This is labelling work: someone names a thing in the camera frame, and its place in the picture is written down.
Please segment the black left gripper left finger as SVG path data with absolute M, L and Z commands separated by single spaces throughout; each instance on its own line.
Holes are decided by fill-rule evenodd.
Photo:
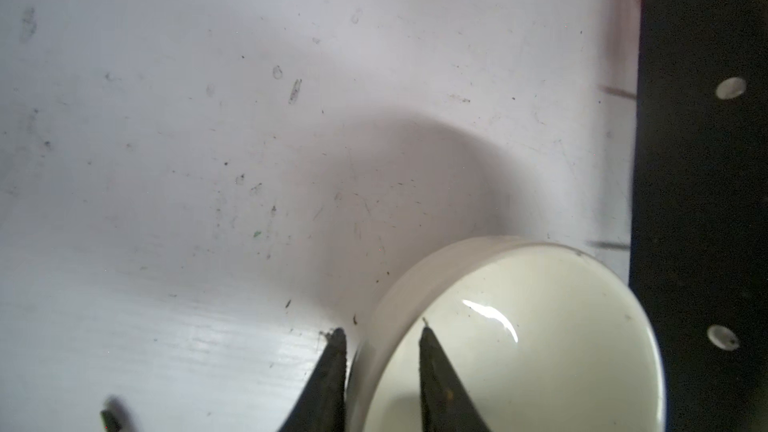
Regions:
M 343 328 L 325 334 L 326 346 L 279 431 L 345 430 L 347 338 Z

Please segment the cream ceramic bowl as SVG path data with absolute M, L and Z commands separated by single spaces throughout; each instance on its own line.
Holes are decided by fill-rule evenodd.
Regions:
M 422 259 L 383 296 L 351 365 L 350 431 L 418 431 L 430 328 L 493 431 L 661 431 L 666 388 L 649 319 L 577 249 L 512 236 Z

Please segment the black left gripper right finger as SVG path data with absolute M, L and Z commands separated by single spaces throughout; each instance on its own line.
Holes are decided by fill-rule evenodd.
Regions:
M 489 431 L 428 324 L 419 339 L 419 379 L 423 431 Z

